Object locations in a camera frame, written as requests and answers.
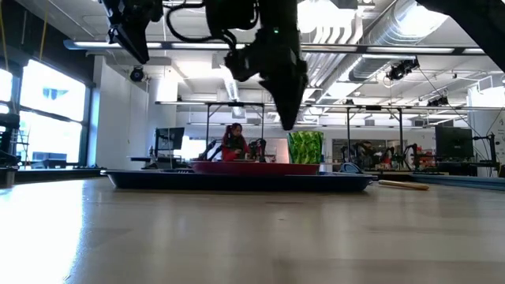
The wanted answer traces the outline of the blue flat panel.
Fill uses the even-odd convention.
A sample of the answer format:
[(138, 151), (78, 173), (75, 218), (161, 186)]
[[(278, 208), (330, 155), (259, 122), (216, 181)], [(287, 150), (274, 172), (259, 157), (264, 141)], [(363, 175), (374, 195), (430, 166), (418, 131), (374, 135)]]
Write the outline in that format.
[(420, 183), (505, 192), (505, 178), (503, 177), (470, 177), (433, 174), (411, 174), (410, 176), (413, 181)]

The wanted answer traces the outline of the background robot arms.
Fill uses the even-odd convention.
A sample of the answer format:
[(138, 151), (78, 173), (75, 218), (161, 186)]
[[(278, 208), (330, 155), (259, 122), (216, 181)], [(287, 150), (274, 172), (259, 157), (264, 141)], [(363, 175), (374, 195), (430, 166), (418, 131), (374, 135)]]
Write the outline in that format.
[(266, 141), (262, 138), (249, 143), (249, 158), (260, 163), (265, 163)]
[(415, 171), (420, 169), (420, 156), (417, 149), (417, 144), (407, 145), (403, 152), (405, 155), (404, 164), (400, 166), (398, 152), (395, 147), (384, 148), (379, 151), (369, 141), (357, 142), (352, 144), (351, 147), (352, 162), (347, 161), (347, 146), (342, 147), (342, 164), (354, 163), (361, 170), (401, 170), (405, 167), (408, 171)]

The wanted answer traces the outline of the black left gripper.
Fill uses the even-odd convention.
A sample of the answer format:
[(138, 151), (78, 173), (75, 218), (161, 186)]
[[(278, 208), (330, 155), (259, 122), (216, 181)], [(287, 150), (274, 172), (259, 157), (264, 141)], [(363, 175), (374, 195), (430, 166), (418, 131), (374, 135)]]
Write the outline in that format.
[(163, 0), (100, 0), (106, 12), (110, 43), (118, 43), (140, 64), (149, 60), (145, 29), (163, 16)]

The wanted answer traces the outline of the black computer monitor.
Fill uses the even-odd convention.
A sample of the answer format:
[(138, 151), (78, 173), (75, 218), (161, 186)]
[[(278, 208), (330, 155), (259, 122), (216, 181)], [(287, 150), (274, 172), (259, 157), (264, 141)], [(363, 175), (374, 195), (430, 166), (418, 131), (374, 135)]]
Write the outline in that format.
[(156, 129), (155, 150), (156, 151), (181, 150), (184, 134), (185, 134), (184, 127)]
[(436, 155), (443, 159), (473, 157), (472, 134), (471, 129), (436, 126)]

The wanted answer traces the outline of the spoon with yellow handle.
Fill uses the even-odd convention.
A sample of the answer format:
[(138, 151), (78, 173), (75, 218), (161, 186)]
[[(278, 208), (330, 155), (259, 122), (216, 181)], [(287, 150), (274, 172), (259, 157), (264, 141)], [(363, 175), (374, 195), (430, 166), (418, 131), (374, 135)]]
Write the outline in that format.
[(414, 190), (420, 190), (420, 191), (428, 191), (429, 190), (428, 185), (414, 184), (414, 183), (409, 183), (409, 182), (379, 180), (378, 183), (380, 185), (399, 187), (399, 188), (404, 188), (404, 189), (414, 189)]

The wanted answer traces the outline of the black equipment stand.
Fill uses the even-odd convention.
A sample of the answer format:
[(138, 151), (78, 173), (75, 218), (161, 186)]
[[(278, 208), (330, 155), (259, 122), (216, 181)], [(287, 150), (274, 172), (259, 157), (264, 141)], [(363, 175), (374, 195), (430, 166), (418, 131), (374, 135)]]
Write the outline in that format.
[(18, 114), (0, 114), (0, 189), (10, 188), (18, 171), (19, 159), (13, 151), (19, 128)]

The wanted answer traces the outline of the green faceted plastic cup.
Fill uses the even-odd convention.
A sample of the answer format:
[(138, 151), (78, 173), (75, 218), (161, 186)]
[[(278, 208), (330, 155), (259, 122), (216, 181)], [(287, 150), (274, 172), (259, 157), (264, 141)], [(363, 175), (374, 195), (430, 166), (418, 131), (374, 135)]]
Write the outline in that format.
[(324, 134), (318, 131), (297, 131), (287, 134), (290, 163), (319, 164), (323, 154)]

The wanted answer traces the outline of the pink plastic plate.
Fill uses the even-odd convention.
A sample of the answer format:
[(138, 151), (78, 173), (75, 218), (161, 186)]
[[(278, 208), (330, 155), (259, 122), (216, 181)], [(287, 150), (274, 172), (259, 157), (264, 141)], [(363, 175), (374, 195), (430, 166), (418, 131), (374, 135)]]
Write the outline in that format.
[(197, 174), (218, 174), (234, 176), (286, 176), (317, 175), (320, 170), (320, 165), (195, 161), (192, 163), (192, 169)]

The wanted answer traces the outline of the overhead light bar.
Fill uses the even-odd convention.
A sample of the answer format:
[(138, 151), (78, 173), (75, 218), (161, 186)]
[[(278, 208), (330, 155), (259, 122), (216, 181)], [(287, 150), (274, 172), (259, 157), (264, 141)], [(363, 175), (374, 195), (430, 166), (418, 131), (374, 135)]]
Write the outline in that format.
[[(66, 39), (64, 46), (69, 50), (120, 50), (118, 43), (85, 42)], [(182, 43), (182, 42), (149, 42), (149, 50), (228, 50), (225, 43)], [(478, 47), (423, 47), (423, 46), (371, 46), (357, 44), (315, 44), (301, 45), (305, 53), (338, 53), (338, 54), (414, 54), (431, 56), (485, 56)]]

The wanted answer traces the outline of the silver ventilation duct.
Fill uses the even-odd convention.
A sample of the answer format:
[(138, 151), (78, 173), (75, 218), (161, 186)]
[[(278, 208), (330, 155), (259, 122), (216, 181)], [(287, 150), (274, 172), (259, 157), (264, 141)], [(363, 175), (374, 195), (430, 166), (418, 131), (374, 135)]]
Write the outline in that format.
[[(415, 0), (398, 0), (367, 34), (364, 45), (418, 45), (438, 29), (448, 16), (426, 9)], [(351, 81), (365, 81), (382, 69), (389, 60), (384, 58), (354, 57)]]

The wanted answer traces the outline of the person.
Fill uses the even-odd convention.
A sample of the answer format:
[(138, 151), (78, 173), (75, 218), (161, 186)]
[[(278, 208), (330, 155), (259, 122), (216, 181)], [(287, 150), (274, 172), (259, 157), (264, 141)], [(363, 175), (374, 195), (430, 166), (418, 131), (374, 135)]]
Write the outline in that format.
[(248, 154), (249, 146), (242, 136), (242, 125), (239, 123), (228, 125), (222, 139), (222, 161), (243, 160)]

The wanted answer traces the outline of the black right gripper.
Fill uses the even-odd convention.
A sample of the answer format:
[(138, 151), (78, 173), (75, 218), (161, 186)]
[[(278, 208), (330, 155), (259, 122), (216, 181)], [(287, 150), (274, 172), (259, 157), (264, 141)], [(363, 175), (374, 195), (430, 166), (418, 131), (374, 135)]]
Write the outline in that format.
[(259, 74), (260, 85), (273, 98), (283, 129), (292, 129), (297, 120), (308, 77), (298, 77), (286, 105), (286, 123), (281, 82), (274, 77), (305, 76), (307, 63), (301, 58), (300, 32), (297, 28), (260, 28), (255, 40), (243, 48), (230, 49), (224, 58), (233, 78), (246, 81)]

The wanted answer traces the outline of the blue plastic tray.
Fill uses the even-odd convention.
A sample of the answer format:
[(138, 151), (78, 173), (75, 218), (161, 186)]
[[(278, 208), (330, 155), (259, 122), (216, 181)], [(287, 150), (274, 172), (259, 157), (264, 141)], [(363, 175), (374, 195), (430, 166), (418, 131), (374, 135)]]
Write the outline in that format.
[(230, 192), (362, 192), (376, 177), (367, 174), (234, 176), (156, 170), (103, 170), (117, 189)]

